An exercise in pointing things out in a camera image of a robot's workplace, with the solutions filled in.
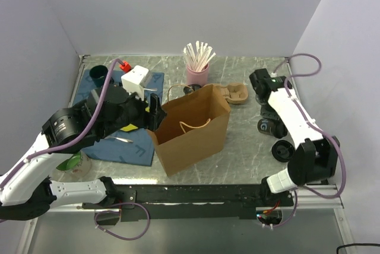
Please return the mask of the brown paper bag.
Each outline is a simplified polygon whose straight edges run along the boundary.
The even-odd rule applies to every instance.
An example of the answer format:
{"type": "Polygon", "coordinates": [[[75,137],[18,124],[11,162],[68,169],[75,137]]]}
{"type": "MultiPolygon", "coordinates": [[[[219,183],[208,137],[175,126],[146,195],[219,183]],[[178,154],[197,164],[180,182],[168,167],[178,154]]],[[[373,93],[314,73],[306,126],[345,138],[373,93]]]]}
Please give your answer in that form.
{"type": "Polygon", "coordinates": [[[162,109],[166,118],[148,134],[167,176],[223,149],[231,108],[216,86],[170,100],[162,109]]]}

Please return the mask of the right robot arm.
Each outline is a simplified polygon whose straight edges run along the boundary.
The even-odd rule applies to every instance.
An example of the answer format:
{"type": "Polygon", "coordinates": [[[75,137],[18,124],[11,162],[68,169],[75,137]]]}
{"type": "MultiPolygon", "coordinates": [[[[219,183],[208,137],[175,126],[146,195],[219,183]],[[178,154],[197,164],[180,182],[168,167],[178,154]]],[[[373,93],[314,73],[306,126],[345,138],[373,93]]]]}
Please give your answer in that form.
{"type": "Polygon", "coordinates": [[[294,146],[287,167],[263,179],[261,202],[274,205],[285,191],[333,177],[341,157],[339,143],[310,117],[290,81],[285,76],[271,76],[265,68],[256,69],[249,79],[258,102],[276,115],[294,146]]]}

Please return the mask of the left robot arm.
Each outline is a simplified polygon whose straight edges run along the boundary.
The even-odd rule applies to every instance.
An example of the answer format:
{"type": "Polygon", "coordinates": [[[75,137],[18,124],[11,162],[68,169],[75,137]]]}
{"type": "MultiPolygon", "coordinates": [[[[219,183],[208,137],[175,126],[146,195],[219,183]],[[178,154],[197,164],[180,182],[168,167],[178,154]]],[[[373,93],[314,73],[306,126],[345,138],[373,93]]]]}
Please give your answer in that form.
{"type": "Polygon", "coordinates": [[[74,154],[123,127],[132,124],[155,131],[165,117],[157,94],[145,100],[114,84],[91,90],[86,99],[58,110],[26,154],[1,176],[1,221],[27,221],[70,204],[114,206],[122,195],[110,177],[62,183],[49,175],[74,154]]]}

